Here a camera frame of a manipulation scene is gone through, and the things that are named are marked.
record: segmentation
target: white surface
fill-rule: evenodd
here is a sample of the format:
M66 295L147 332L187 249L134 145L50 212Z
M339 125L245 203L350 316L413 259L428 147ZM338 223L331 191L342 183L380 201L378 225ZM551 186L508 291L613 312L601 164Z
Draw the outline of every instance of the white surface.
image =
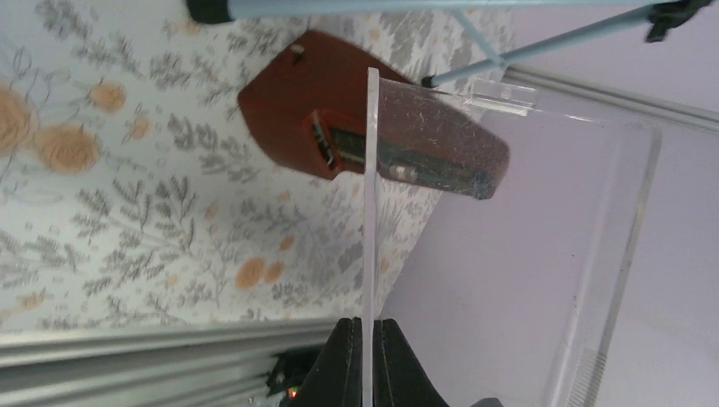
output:
M600 118L632 115L550 92L540 98L540 107ZM506 122L502 129L490 121L485 125L501 131L501 137L516 136L516 128ZM522 136L531 149L552 147L551 135L541 128ZM517 148L512 153L515 168L536 165L546 170L552 165L527 163ZM666 127L598 405L710 406L719 400L717 157L716 135ZM504 219L492 216L491 205L520 208L522 199L532 199L512 194L516 180L510 175L494 202L484 207L444 194L404 267L384 316L397 319L450 405L531 394L544 385L536 371L510 372L517 363L546 363L551 355L538 351L541 341L565 317L546 315L561 299L543 297L542 290L553 285L560 293L558 284L565 284L565 290L571 287L570 270L580 267L583 254L577 251L587 245L583 239L591 221L561 207L567 200L594 200L593 192L581 189L586 181L580 169L586 168L586 160L576 165L577 170L564 177L576 179L573 190L559 186L560 196ZM548 187L549 180L539 173L523 179L533 187L527 190L536 193ZM552 233L542 239L542 230ZM520 399L503 402L509 407L532 405Z
M517 8L518 47L624 12L631 7ZM702 10L663 43L646 44L648 25L530 59L526 64L586 81L719 111L713 52L719 7Z

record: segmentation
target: black plastic clip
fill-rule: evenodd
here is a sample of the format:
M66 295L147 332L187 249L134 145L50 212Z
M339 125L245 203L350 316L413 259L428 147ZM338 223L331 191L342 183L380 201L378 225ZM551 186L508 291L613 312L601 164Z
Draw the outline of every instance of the black plastic clip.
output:
M680 0L672 3L655 4L649 14L652 24L646 42L664 41L669 30L691 20L699 10L710 5L714 0Z
M234 21L227 0L185 0L190 18L199 24L217 25Z

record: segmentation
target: transparent plastic box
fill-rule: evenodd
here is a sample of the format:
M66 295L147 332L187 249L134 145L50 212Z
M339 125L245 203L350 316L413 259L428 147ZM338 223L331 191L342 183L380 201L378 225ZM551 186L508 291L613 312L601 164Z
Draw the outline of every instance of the transparent plastic box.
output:
M481 350L477 355L467 357L477 358L472 363L501 366L504 376L540 376L544 383L541 387L503 388L497 382L497 388L482 388L483 397L498 397L505 407L594 405L661 134L641 123L540 111L533 107L537 95L531 89L503 86L483 83L475 86L477 94L450 95L384 80L370 69L363 320L379 317L376 287L380 263L392 249L382 244L388 234L383 228L383 208L390 199L383 191L401 182L457 193L462 195L463 208L492 217L498 229L509 230L499 240L486 237L477 242L477 250L494 251L493 267L499 263L508 283L494 287L497 283L492 275L483 274L483 264L477 265L477 275L487 279L498 298L512 298L513 304L532 309L531 319L527 313L510 310L476 322L480 324L477 329L486 332L487 341L477 344ZM480 118L483 124L491 122L497 134L478 130ZM503 128L512 131L501 131ZM591 199L576 199L574 192ZM561 209L566 216L538 219L532 225L533 214L542 216L547 205ZM582 223L591 232L561 236L561 228L552 224L563 221ZM430 222L423 233L433 225L436 222ZM513 251L542 247L547 241L543 234L583 246L583 261L571 274L552 265L537 265L532 270L517 267L518 254ZM452 278L452 269L446 265L444 278ZM511 283L517 281L528 288ZM507 325L519 329L504 329ZM372 406L372 326L363 324L364 406Z

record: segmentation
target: black clamp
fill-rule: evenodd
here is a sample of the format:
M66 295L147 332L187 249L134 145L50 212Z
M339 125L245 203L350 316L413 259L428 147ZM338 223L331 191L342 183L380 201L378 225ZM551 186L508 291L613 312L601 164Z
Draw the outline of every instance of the black clamp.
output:
M669 30L691 20L699 10L710 5L714 0L680 0L672 3L655 4L649 14L652 25L646 42L664 41Z

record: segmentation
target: floral wallpaper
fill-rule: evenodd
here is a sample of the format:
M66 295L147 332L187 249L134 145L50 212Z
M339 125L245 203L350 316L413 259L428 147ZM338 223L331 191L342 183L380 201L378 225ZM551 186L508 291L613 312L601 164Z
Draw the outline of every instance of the floral wallpaper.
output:
M235 97L310 27L417 80L482 58L438 11L205 27L176 0L0 8L5 332L354 314L361 177L274 165ZM508 11L471 17L511 46ZM438 200L385 191L380 303Z

